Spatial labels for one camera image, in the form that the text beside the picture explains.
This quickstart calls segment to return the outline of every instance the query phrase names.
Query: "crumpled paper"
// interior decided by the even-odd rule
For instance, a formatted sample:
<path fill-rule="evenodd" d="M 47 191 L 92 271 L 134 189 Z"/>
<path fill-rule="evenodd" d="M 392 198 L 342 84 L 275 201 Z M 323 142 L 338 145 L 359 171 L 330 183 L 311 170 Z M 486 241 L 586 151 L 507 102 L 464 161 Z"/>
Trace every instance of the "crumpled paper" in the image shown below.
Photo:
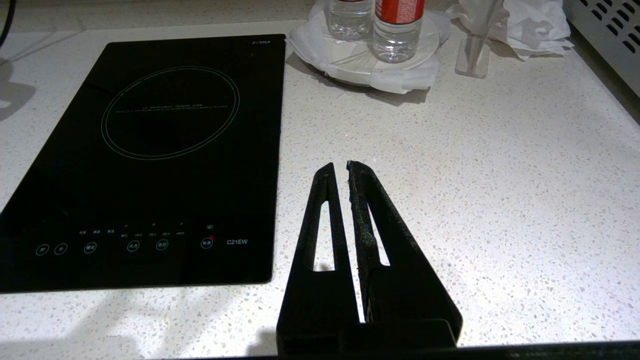
<path fill-rule="evenodd" d="M 292 30 L 286 41 L 304 62 L 324 71 L 327 76 L 341 79 L 338 71 L 340 64 L 336 61 L 330 61 L 324 42 L 325 37 L 330 36 L 326 30 L 324 14 L 326 5 L 327 0 L 317 0 L 309 12 L 308 22 Z M 436 24 L 442 44 L 451 33 L 449 17 L 441 13 L 430 12 L 425 12 L 425 16 L 428 16 Z M 366 42 L 366 40 L 361 41 L 363 46 Z M 374 69 L 367 82 L 369 86 L 378 90 L 406 94 L 411 90 L 426 90 L 433 86 L 439 68 L 439 61 L 432 56 L 412 69 Z"/>
<path fill-rule="evenodd" d="M 471 30 L 478 14 L 489 5 L 487 0 L 460 0 L 449 8 L 453 18 Z M 562 0 L 504 0 L 498 21 L 489 37 L 511 46 L 523 60 L 544 54 L 564 55 L 573 44 L 565 39 L 571 34 Z"/>

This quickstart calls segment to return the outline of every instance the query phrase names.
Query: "cooking zone circle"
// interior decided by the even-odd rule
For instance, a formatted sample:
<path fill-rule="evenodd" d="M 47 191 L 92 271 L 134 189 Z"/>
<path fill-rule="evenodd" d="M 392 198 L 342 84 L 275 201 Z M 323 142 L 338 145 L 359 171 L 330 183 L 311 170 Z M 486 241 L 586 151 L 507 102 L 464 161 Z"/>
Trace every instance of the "cooking zone circle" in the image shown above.
<path fill-rule="evenodd" d="M 128 158 L 175 158 L 222 134 L 238 104 L 237 86 L 224 73 L 174 67 L 147 75 L 116 95 L 102 116 L 102 137 Z"/>

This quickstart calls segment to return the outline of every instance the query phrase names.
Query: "white tissue paper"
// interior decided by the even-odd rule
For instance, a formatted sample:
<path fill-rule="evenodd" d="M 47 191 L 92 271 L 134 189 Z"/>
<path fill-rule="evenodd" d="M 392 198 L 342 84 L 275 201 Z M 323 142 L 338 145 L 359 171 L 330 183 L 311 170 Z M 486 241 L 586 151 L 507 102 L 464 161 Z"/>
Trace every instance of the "white tissue paper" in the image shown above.
<path fill-rule="evenodd" d="M 487 0 L 460 0 L 447 11 L 459 17 L 467 29 L 478 13 L 488 6 Z M 498 21 L 489 31 L 489 37 L 513 48 L 523 60 L 530 56 L 564 55 L 573 47 L 566 37 L 571 34 L 562 9 L 562 0 L 504 0 Z"/>
<path fill-rule="evenodd" d="M 350 43 L 353 50 L 349 50 L 349 54 L 344 58 L 338 60 L 331 58 L 329 50 L 333 49 L 327 49 L 327 44 L 332 46 L 333 42 L 336 44 L 344 42 L 331 38 L 328 33 L 324 13 L 327 4 L 327 0 L 317 0 L 309 12 L 308 22 L 291 31 L 286 40 L 304 62 L 324 71 L 332 78 L 369 85 L 378 90 L 396 94 L 405 94 L 416 89 L 426 90 L 433 86 L 440 67 L 440 63 L 433 56 L 410 69 L 404 69 L 406 63 L 381 66 L 371 55 L 369 49 L 371 39 L 369 39 Z M 430 21 L 431 27 L 425 26 L 424 21 Z M 448 16 L 437 13 L 425 12 L 422 26 L 419 49 L 421 46 L 428 46 L 435 51 L 442 42 L 447 40 L 451 31 Z"/>

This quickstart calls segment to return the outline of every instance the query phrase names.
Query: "red bottle label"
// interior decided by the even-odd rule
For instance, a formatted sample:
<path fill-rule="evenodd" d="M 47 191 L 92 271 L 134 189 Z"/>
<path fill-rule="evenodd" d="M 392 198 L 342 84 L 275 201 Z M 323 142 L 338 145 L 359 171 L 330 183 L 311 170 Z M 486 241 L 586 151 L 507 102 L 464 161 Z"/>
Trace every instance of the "red bottle label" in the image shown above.
<path fill-rule="evenodd" d="M 422 17 L 424 0 L 376 0 L 376 16 L 390 24 L 408 24 Z"/>

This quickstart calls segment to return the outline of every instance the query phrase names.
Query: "clear plastic holder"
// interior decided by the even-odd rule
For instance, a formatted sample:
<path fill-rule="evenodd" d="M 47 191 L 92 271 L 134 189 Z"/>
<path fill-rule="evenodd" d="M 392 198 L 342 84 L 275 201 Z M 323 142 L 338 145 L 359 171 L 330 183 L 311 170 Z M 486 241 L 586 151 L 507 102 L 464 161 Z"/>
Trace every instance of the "clear plastic holder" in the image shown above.
<path fill-rule="evenodd" d="M 491 26 L 497 21 L 498 10 L 504 0 L 486 2 L 483 16 L 476 17 L 470 33 L 460 41 L 456 74 L 476 79 L 486 78 L 489 69 L 489 47 L 487 37 Z"/>

